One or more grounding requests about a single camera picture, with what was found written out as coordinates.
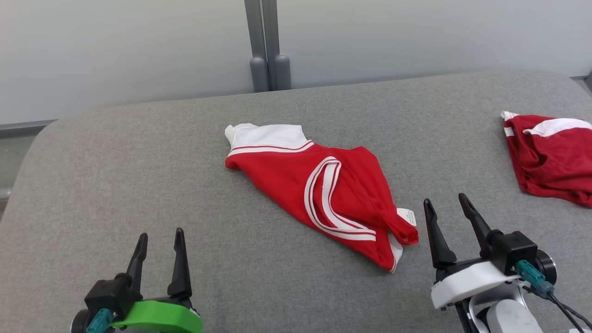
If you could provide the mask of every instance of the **white wall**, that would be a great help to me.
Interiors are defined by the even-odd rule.
[[[253,91],[242,0],[0,1],[0,124]]]
[[[592,70],[590,0],[278,0],[292,87],[473,71]]]

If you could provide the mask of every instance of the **clothing label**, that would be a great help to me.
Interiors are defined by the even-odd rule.
[[[415,214],[412,210],[405,209],[405,208],[397,208],[397,214],[401,216],[405,221],[409,222],[412,226],[416,227],[417,223],[415,222]]]

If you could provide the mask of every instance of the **red and white garment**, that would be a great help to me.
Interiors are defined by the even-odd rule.
[[[307,140],[296,125],[240,124],[225,131],[226,167],[253,184],[300,222],[394,271],[417,229],[397,214],[376,156],[364,147],[328,148]]]
[[[520,188],[592,208],[592,125],[506,111],[501,116]]]

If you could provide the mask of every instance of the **teal connector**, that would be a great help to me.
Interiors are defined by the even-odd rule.
[[[96,314],[91,324],[86,328],[86,333],[105,333],[111,323],[113,322],[113,315],[109,309],[101,309]]]
[[[530,285],[543,298],[545,298],[549,292],[555,290],[555,287],[546,281],[546,277],[526,260],[520,260],[516,264],[516,273],[530,283]]]

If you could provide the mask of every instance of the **gray fabric surface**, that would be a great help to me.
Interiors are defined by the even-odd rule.
[[[572,80],[537,71],[434,78],[129,105],[55,122],[25,157],[0,223],[0,331],[65,332],[100,278],[149,235],[142,291],[163,296],[177,226],[204,332],[459,332],[434,310],[422,201],[460,260],[478,254],[456,195],[494,228],[520,230],[559,268],[556,295],[592,318],[589,209],[522,193],[500,113],[592,120]],[[420,244],[394,274],[315,232],[241,173],[225,169],[228,124],[301,124],[322,145],[365,146]],[[570,323],[528,297],[545,332]]]

